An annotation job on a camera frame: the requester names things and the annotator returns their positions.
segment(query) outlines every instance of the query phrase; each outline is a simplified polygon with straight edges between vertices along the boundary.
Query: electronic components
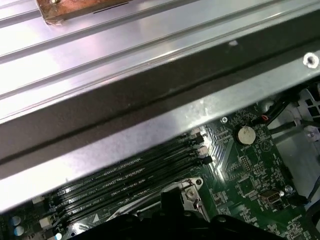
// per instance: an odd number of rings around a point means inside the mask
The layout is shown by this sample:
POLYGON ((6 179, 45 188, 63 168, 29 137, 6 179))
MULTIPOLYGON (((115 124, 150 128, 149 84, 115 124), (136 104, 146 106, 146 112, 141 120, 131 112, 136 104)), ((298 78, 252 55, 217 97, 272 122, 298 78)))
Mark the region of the electronic components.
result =
POLYGON ((250 126, 241 126, 236 130, 235 137, 242 145, 251 145, 256 140, 256 131, 250 126))
POLYGON ((13 226, 18 226, 21 223, 21 217, 13 216, 11 218, 11 223, 12 223, 13 226))
POLYGON ((183 207, 207 221, 229 215, 283 238, 308 237, 305 210, 267 127, 246 125, 258 116, 255 106, 237 111, 36 197, 8 216, 9 235, 67 240, 123 214, 149 218, 161 195, 178 188, 183 207))
POLYGON ((280 200, 280 194, 276 190, 266 190, 259 194, 262 200, 266 201, 268 204, 274 204, 275 202, 280 200))

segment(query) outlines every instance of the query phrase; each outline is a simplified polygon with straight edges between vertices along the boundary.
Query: black cable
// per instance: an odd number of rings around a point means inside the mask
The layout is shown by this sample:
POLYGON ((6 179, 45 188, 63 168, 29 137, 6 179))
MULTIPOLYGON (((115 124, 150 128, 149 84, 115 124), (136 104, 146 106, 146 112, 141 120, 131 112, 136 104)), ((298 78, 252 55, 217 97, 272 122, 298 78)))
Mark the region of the black cable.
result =
POLYGON ((312 126, 315 128, 320 129, 320 123, 319 122, 315 122, 315 121, 306 121, 306 120, 301 120, 301 124, 305 125, 305 126, 312 126))
POLYGON ((283 104, 281 105, 281 107, 279 107, 279 108, 277 109, 277 111, 276 111, 273 115, 271 115, 271 117, 268 119, 266 125, 267 125, 267 126, 270 125, 270 124, 286 109, 286 107, 287 107, 288 105, 289 105, 289 102, 283 103, 283 104))
POLYGON ((314 195, 316 194, 317 190, 320 187, 320 176, 318 177, 318 179, 315 181, 314 186, 307 198, 308 202, 311 202, 311 199, 314 197, 314 195))
POLYGON ((291 128, 294 128, 296 126, 296 123, 294 121, 291 121, 291 122, 287 122, 281 126, 278 126, 276 128, 273 128, 273 129, 270 129, 270 134, 273 135, 273 134, 278 134, 278 133, 281 133, 285 130, 289 130, 291 128))

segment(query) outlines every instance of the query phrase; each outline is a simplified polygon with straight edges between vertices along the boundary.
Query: silver metal panel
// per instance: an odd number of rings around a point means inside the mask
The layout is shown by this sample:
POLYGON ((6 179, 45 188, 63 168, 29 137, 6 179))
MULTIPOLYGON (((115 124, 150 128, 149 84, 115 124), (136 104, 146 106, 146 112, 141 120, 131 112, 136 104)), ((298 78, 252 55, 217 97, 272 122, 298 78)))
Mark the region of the silver metal panel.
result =
MULTIPOLYGON (((320 74, 301 58, 0 180, 0 212, 320 74)), ((3 164, 0 176, 21 164, 3 164)))
POLYGON ((318 0, 134 0, 48 26, 0 3, 0 123, 320 8, 318 0))

